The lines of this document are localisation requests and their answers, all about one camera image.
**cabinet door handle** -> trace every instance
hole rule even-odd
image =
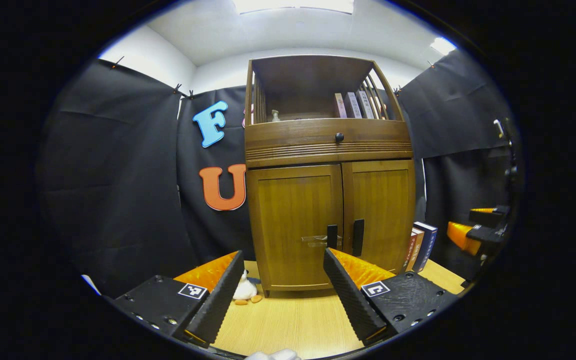
[[[352,256],[361,256],[364,247],[364,219],[356,219],[352,224]]]
[[[327,248],[337,250],[337,225],[329,225],[327,230]]]

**book spine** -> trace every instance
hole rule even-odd
[[[406,268],[410,262],[410,258],[412,257],[412,253],[415,250],[415,241],[417,240],[417,234],[411,233],[410,234],[410,242],[408,242],[408,251],[406,255],[406,259],[404,260],[404,264],[401,265],[401,271],[399,273],[403,273],[406,271]]]
[[[437,230],[432,231],[430,234],[430,239],[423,242],[420,248],[420,253],[423,257],[414,264],[413,271],[420,272],[426,266],[428,259],[430,258],[430,252],[433,250],[433,245],[435,244],[435,239],[437,239]]]
[[[365,118],[374,119],[375,116],[373,114],[373,110],[370,107],[370,101],[368,101],[368,95],[366,95],[366,91],[357,91],[357,96],[359,97],[359,104],[361,104],[361,109],[363,109]]]
[[[359,109],[359,102],[357,102],[357,97],[352,92],[348,93],[348,103],[350,104],[350,114],[352,117],[355,119],[361,119],[362,111]]]
[[[335,92],[334,93],[334,100],[336,101],[336,108],[334,109],[334,113],[337,117],[346,118],[346,106],[344,105],[344,98],[341,96],[341,93]]]
[[[424,239],[424,232],[421,231],[419,234],[416,235],[416,241],[414,242],[414,251],[412,252],[412,256],[410,257],[410,262],[408,262],[406,271],[412,271],[412,267],[419,256],[419,249],[421,248],[421,243]]]

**black curtain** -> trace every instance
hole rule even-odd
[[[493,80],[458,50],[404,86],[398,101],[414,151],[415,219],[439,228],[430,259],[471,280],[480,258],[461,251],[446,230],[449,221],[474,225],[472,208],[509,204],[510,153],[493,121],[512,119],[510,109]]]
[[[203,182],[199,176],[203,168],[220,167],[221,197],[230,199],[233,196],[233,175],[228,172],[228,167],[246,164],[242,126],[245,96],[246,86],[234,86],[206,91],[192,99],[182,100],[177,135],[177,175],[190,239],[202,263],[237,250],[243,251],[245,260],[255,260],[248,201],[234,210],[222,211],[209,207],[204,200]],[[193,118],[218,101],[228,105],[221,112],[226,124],[217,127],[224,136],[203,148],[202,132]]]
[[[116,297],[199,265],[177,190],[180,95],[96,60],[55,103],[37,166],[42,212],[74,265]]]

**ceiling light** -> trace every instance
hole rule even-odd
[[[456,49],[455,46],[445,38],[434,39],[434,43],[431,43],[430,47],[433,48],[434,50],[437,50],[444,56],[448,55],[448,53]]]
[[[355,0],[232,0],[239,14],[279,8],[313,8],[352,14]]]

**wooden table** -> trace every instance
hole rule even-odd
[[[245,261],[248,276],[259,278],[255,261]],[[419,275],[453,294],[463,291],[464,279],[428,260]],[[259,294],[263,294],[258,285]],[[347,353],[363,347],[333,289],[273,291],[258,303],[231,302],[212,346],[248,356],[282,349],[297,351],[306,360]]]

